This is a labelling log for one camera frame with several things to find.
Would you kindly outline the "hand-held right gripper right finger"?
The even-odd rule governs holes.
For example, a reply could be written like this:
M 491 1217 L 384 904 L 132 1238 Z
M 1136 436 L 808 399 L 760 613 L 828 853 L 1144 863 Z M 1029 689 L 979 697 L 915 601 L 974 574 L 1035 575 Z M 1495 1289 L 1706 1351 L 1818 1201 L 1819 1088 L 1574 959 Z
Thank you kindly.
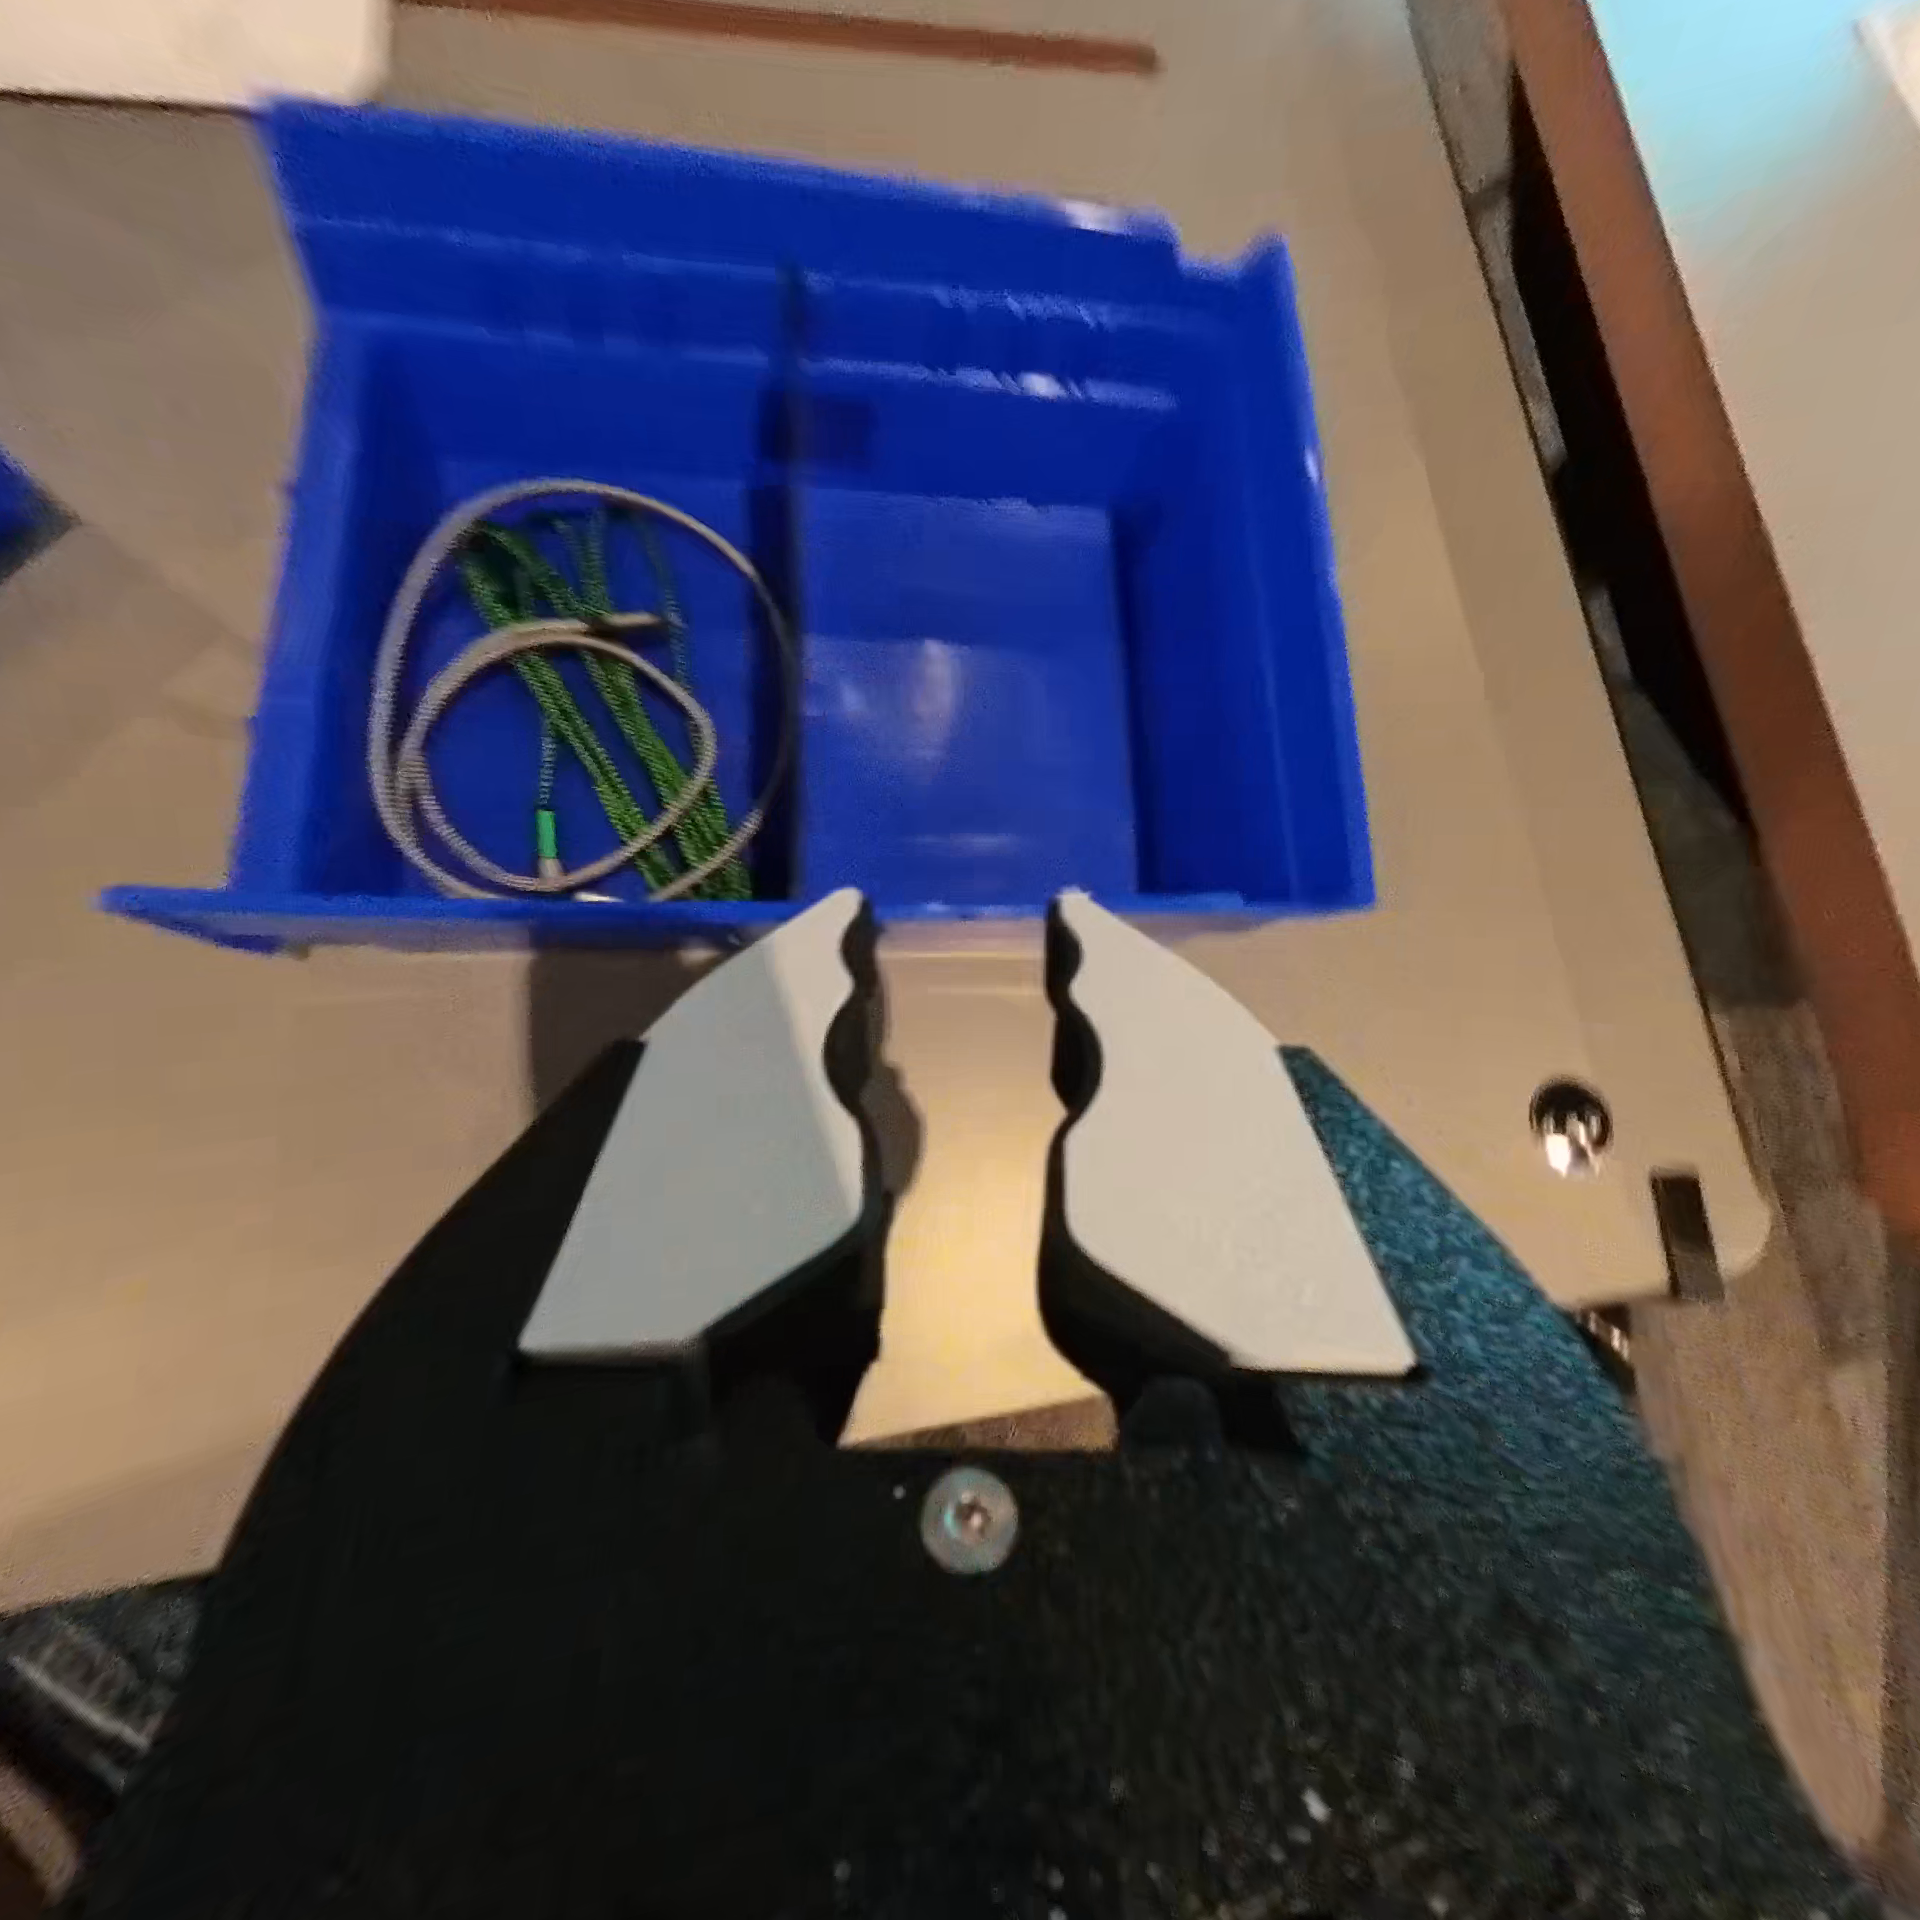
M 1285 1384 L 1422 1357 L 1277 1038 L 1093 894 L 1044 929 L 1040 1321 L 1123 1444 L 1294 1450 Z

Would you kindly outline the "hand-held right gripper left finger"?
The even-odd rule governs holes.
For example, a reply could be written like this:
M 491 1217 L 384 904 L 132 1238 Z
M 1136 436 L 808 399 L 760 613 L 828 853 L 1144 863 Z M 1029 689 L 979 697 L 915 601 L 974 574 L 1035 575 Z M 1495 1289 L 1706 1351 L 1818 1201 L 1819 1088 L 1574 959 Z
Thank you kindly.
M 787 1383 L 828 1444 L 879 1352 L 893 1190 L 868 1113 L 878 921 L 839 886 L 640 1034 L 519 1354 Z

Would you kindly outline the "blue plastic bin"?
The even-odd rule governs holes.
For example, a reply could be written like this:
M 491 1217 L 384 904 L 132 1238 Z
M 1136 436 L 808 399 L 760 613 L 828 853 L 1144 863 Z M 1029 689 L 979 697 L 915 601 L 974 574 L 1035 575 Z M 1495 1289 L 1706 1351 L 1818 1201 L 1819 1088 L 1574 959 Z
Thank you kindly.
M 746 940 L 1068 886 L 1173 924 L 1375 897 L 1286 247 L 1154 213 L 461 116 L 255 114 L 315 332 L 222 884 L 103 909 L 238 951 Z M 570 562 L 594 481 L 656 528 L 726 815 L 763 788 L 752 558 L 774 274 L 806 284 L 805 764 L 789 900 L 447 897 L 376 815 L 376 641 L 467 501 Z

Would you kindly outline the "black bin divider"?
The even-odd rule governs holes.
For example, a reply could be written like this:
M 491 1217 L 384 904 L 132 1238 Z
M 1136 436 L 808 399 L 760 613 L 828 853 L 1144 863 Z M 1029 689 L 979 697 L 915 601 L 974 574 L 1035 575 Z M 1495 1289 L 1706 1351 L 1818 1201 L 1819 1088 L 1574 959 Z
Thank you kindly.
M 766 818 L 757 838 L 758 897 L 789 900 L 800 868 L 800 782 L 805 764 L 805 536 L 802 457 L 808 405 L 805 378 L 808 301 L 800 262 L 774 266 L 774 338 L 758 405 L 758 478 L 752 490 L 752 558 L 779 610 L 771 632 L 774 664 L 757 704 Z

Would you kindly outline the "small blue bin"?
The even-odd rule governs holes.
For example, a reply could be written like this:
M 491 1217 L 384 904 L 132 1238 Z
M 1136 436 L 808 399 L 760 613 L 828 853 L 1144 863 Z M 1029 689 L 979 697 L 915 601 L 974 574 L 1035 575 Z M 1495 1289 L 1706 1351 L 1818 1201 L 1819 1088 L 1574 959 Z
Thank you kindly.
M 32 474 L 3 448 L 3 575 L 23 566 L 74 522 L 61 503 L 48 495 Z

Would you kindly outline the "white square base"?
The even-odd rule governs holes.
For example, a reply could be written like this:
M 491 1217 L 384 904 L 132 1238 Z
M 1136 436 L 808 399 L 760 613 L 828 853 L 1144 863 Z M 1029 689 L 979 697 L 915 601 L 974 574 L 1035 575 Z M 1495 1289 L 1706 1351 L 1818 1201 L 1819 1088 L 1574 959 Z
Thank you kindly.
M 3 92 L 84 102 L 253 106 L 370 101 L 394 1 L 4 1 Z

